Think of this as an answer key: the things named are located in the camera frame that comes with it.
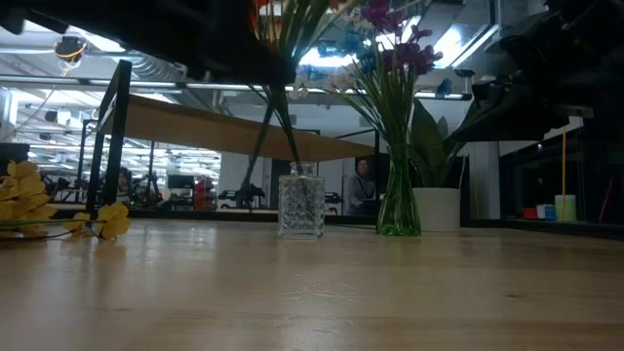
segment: wooden table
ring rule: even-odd
[[[135,220],[0,245],[2,350],[624,350],[624,243]]]

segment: potted plant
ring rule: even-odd
[[[422,187],[413,189],[421,228],[423,231],[457,231],[461,184],[451,188],[445,185],[455,157],[466,143],[457,141],[454,133],[449,134],[444,116],[436,123],[420,100],[415,98],[413,105],[409,157],[422,182]],[[462,126],[470,123],[471,110],[472,106]]]
[[[362,9],[367,24],[361,41],[369,43],[357,52],[357,62],[334,78],[333,90],[358,111],[388,142],[390,172],[379,215],[377,233],[418,236],[420,224],[410,185],[410,117],[416,100],[414,84],[433,68],[442,53],[432,46],[421,48],[420,38],[431,30],[419,30],[388,1],[372,1]]]

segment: clear crystal vase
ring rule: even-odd
[[[418,207],[411,191],[407,147],[388,147],[390,174],[377,218],[377,233],[388,236],[420,236]]]
[[[282,238],[317,239],[325,231],[325,179],[313,175],[313,164],[291,163],[291,174],[280,176]]]

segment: man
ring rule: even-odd
[[[365,200],[371,200],[374,195],[374,182],[367,181],[369,162],[358,160],[356,173],[349,178],[349,215],[369,215],[365,209]]]
[[[133,175],[127,168],[119,169],[119,177],[117,178],[117,202],[122,204],[130,204],[130,195],[132,190]]]

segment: ceiling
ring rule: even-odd
[[[400,4],[409,5],[418,2],[403,1]],[[521,17],[531,12],[543,10],[539,0],[512,0],[501,1],[503,25],[513,25]],[[488,0],[467,0],[465,2],[432,2],[428,11],[420,20],[421,27],[434,29],[436,36],[431,38],[431,44],[437,50],[446,52],[447,57],[440,66],[451,63],[452,57],[457,57],[463,46],[473,39],[479,30],[489,22]],[[80,64],[67,72],[74,78],[110,79],[118,59],[131,59],[135,63],[133,79],[151,80],[182,80],[180,67],[161,62],[155,58],[143,57],[140,54],[131,54],[127,58],[121,48],[115,48],[115,43],[101,41],[89,33],[70,28],[71,35],[88,39],[87,52]],[[338,28],[334,28],[324,36],[324,40],[331,40],[339,36]],[[21,36],[15,36],[0,28],[0,74],[25,76],[57,76],[59,77],[67,67],[66,63],[59,62],[52,49],[59,41],[60,35],[33,23],[26,25]],[[308,57],[312,62],[318,61],[312,51]],[[475,69],[478,75],[491,74],[488,65],[496,61],[488,57],[483,49],[465,60],[459,67]],[[325,72],[337,72],[338,67],[317,67]],[[450,68],[436,69],[421,77],[418,88],[435,88],[444,78],[453,82],[453,91],[464,93],[468,82],[457,77]],[[14,142],[31,144],[31,157],[42,166],[67,176],[74,176],[78,169],[78,150],[82,131],[82,120],[89,119],[94,114],[103,92],[88,91],[54,91],[48,97],[53,87],[48,89],[21,89],[11,87],[14,99],[19,101],[17,109],[18,132]],[[264,112],[262,101],[250,92],[204,91],[188,92],[171,91],[158,92],[146,90],[144,95],[172,103],[182,103],[196,108],[216,110],[234,116],[259,120]],[[44,108],[37,110],[45,98],[48,98]],[[467,103],[455,101],[428,101],[425,106],[437,117],[445,115],[453,123],[460,123]],[[49,110],[58,111],[58,122],[46,121],[45,115]],[[299,129],[319,130],[322,135],[336,137],[344,134],[359,132],[368,129],[360,121],[360,117],[350,108],[336,103],[334,99],[317,95],[300,101],[293,101],[291,114],[297,116],[295,126]],[[350,140],[370,143],[371,136],[357,136]],[[85,175],[89,172],[90,158],[93,153],[94,137],[87,138],[85,153]],[[145,140],[127,139],[124,146],[122,165],[128,167],[136,176],[147,173],[150,142]],[[182,173],[210,176],[218,179],[220,170],[220,155],[209,150],[190,149],[180,145],[156,144],[154,170],[158,175],[166,173]]]

